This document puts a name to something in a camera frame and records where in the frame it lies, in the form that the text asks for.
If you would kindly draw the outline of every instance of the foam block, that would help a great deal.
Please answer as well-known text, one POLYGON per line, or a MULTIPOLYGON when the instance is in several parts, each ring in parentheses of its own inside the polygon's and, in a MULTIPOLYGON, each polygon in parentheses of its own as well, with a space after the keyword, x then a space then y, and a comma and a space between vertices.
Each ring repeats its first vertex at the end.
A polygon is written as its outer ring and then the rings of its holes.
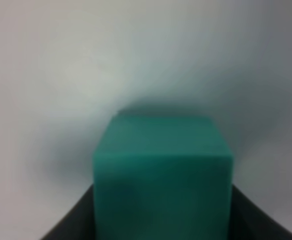
POLYGON ((96 239, 226 240, 232 167, 209 118, 113 118, 93 156, 96 239))

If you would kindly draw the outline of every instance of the white surface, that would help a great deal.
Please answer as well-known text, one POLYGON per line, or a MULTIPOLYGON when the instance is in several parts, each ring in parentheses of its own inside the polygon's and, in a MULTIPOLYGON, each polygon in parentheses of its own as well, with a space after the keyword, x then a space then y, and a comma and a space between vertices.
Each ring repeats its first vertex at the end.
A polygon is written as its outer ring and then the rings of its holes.
POLYGON ((110 117, 157 104, 213 116, 292 231, 292 0, 0 0, 0 240, 42 237, 110 117))

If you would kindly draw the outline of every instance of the cube top face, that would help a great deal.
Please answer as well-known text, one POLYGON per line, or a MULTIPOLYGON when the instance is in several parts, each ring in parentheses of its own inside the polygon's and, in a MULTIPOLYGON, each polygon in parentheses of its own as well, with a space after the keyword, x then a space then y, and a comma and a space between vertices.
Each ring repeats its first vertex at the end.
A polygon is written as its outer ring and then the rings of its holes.
POLYGON ((231 151, 207 117, 119 115, 94 155, 231 157, 231 151))

